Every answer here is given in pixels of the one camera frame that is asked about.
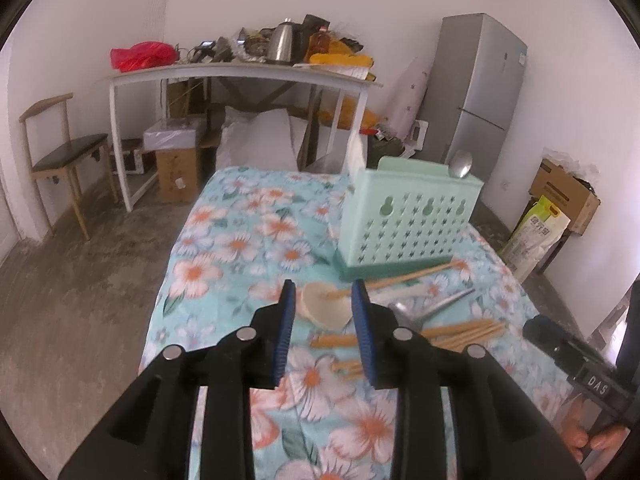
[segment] human hand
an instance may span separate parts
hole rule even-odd
[[[583,411],[584,399],[579,397],[572,402],[566,417],[562,421],[560,437],[578,462],[582,462],[584,458],[580,448],[587,444],[591,449],[602,452],[586,471],[586,476],[589,479],[599,475],[610,462],[624,442],[628,431],[624,426],[615,425],[589,439],[586,430],[580,425]]]

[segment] brown bottle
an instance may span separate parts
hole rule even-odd
[[[305,63],[309,62],[309,58],[313,54],[326,54],[329,52],[329,43],[331,37],[327,33],[326,27],[320,27],[318,32],[315,32],[309,38],[309,47],[306,50]]]

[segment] metal screw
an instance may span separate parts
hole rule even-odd
[[[240,341],[251,341],[251,339],[253,339],[256,335],[257,332],[255,331],[255,328],[251,328],[250,326],[243,326],[236,332],[236,337]]]
[[[398,341],[409,341],[413,336],[411,330],[402,326],[394,330],[394,337],[398,339]]]
[[[182,355],[182,348],[178,345],[169,345],[167,348],[162,350],[162,357],[164,357],[167,361],[172,361],[177,359]]]
[[[486,355],[486,350],[480,345],[471,345],[466,349],[466,353],[473,359],[482,359]]]

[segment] white box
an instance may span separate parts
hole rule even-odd
[[[207,129],[204,116],[160,119],[145,130],[145,150],[181,150],[195,148]]]

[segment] black chair seat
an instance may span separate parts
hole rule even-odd
[[[70,162],[73,162],[83,153],[93,151],[92,148],[100,145],[107,139],[107,134],[95,134],[78,137],[65,142],[53,150],[49,155],[41,158],[33,167],[33,173],[38,171],[60,170]]]

